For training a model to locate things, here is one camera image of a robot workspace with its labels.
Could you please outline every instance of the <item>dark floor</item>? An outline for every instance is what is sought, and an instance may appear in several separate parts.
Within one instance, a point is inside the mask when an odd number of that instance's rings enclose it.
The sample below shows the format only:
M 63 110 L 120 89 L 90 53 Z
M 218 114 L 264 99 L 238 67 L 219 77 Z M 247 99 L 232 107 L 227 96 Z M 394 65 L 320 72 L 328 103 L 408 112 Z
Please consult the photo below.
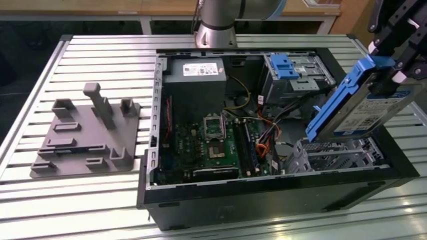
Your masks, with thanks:
M 318 23 L 278 25 L 278 22 L 239 22 L 239 34 L 314 34 Z M 154 22 L 154 34 L 188 34 L 191 22 Z M 74 35 L 134 35 L 143 34 L 136 21 L 98 22 L 0 22 L 0 143 L 8 134 L 28 94 L 64 34 Z M 5 72 L 14 70 L 16 80 Z M 427 110 L 426 94 L 416 100 Z

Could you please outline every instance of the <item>yellow wire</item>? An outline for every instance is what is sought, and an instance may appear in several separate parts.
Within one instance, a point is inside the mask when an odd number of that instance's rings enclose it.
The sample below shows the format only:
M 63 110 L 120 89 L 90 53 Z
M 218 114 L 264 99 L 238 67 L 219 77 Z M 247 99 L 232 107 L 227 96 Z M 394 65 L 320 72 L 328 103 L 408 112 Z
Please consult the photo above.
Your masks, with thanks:
M 224 109 L 228 109 L 228 110 L 234 110 L 234 109 L 240 109 L 243 108 L 246 105 L 248 105 L 250 101 L 251 101 L 251 92 L 247 88 L 247 86 L 243 84 L 243 82 L 235 78 L 234 76 L 230 76 L 234 80 L 238 81 L 238 83 L 244 87 L 244 90 L 246 90 L 246 93 L 247 93 L 247 99 L 246 99 L 246 103 L 240 106 L 230 106 L 230 107 L 224 107 Z
M 240 106 L 224 107 L 224 109 L 227 109 L 227 110 L 234 110 L 234 109 L 240 109 L 240 108 L 243 108 L 246 105 L 248 105 L 248 103 L 250 103 L 250 101 L 251 101 L 251 92 L 250 92 L 247 86 L 243 84 L 243 82 L 242 82 L 236 77 L 234 77 L 234 76 L 231 76 L 231 75 L 230 75 L 230 77 L 231 77 L 234 80 L 236 80 L 238 83 L 244 87 L 244 90 L 246 90 L 246 93 L 247 93 L 247 99 L 246 99 L 246 103 L 244 103 L 244 104 L 242 104 Z M 274 124 L 270 120 L 267 120 L 266 118 L 263 118 L 259 114 L 258 114 L 258 116 L 260 117 L 260 118 L 258 118 L 258 119 L 264 120 L 264 121 L 268 122 L 270 124 Z M 279 136 L 280 136 L 280 134 L 282 134 L 282 130 L 280 130 L 280 128 L 279 128 L 279 126 L 278 126 L 276 124 L 274 124 L 274 125 L 275 125 L 275 127 L 278 128 L 278 136 L 275 137 L 275 140 L 278 140 L 278 138 L 279 138 Z

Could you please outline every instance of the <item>sticker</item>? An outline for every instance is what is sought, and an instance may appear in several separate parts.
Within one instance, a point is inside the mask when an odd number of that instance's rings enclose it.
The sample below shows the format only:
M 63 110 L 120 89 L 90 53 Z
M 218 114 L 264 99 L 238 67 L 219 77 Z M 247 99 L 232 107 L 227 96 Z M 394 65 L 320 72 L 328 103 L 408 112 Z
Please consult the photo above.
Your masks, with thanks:
M 219 75 L 216 63 L 187 63 L 183 65 L 184 76 Z
M 138 11 L 119 11 L 119 14 L 139 14 Z
M 411 91 L 396 91 L 390 98 L 370 94 L 334 131 L 335 135 L 366 133 Z
M 296 72 L 307 72 L 304 67 L 294 67 Z
M 272 166 L 276 170 L 279 170 L 279 164 L 278 164 L 278 162 L 276 162 L 275 160 L 271 160 L 271 166 Z
M 258 95 L 258 104 L 263 105 L 264 104 L 264 96 Z

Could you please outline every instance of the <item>green circuit board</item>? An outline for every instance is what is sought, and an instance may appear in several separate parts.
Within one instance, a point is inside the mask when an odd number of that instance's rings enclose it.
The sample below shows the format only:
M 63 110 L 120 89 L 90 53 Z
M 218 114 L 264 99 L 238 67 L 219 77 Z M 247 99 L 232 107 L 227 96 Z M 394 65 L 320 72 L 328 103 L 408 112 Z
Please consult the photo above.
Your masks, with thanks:
M 236 167 L 239 168 L 239 178 L 246 177 L 240 170 L 240 159 L 238 153 L 238 147 L 235 143 L 235 134 L 232 123 L 224 124 L 224 139 L 211 139 L 207 141 L 206 132 L 215 134 L 222 131 L 215 124 L 207 124 L 204 128 L 204 122 L 194 124 L 176 124 L 174 131 L 174 148 L 170 146 L 170 156 L 163 156 L 163 160 L 168 162 L 170 170 L 163 171 L 164 175 L 160 177 L 160 181 L 166 181 L 168 184 L 182 183 L 180 173 L 184 173 L 191 169 L 203 169 L 210 167 Z M 255 121 L 247 122 L 251 138 L 255 140 L 259 138 L 259 126 Z M 267 176 L 271 174 L 270 166 L 267 163 L 259 164 L 260 173 L 259 176 Z

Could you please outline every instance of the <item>motherboard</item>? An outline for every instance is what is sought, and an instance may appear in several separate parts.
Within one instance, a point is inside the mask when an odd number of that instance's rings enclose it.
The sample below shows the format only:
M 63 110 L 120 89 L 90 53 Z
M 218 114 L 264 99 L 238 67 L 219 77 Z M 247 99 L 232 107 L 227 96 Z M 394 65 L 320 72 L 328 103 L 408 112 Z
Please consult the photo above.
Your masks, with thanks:
M 223 121 L 207 116 L 202 122 L 176 124 L 172 143 L 162 145 L 158 184 L 268 176 L 270 164 L 255 152 L 259 136 L 255 120 Z

